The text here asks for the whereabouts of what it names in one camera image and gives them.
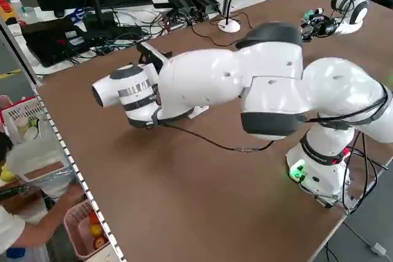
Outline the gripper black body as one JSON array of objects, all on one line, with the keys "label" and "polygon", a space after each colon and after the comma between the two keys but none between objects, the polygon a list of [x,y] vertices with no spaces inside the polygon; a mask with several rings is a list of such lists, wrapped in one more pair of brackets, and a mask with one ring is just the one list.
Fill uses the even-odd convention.
[{"label": "gripper black body", "polygon": [[139,64],[153,64],[158,74],[164,64],[171,58],[171,52],[161,52],[147,42],[138,43],[136,49],[141,54]]},{"label": "gripper black body", "polygon": [[313,32],[316,37],[329,37],[335,31],[336,22],[334,18],[321,16],[313,20]]}]

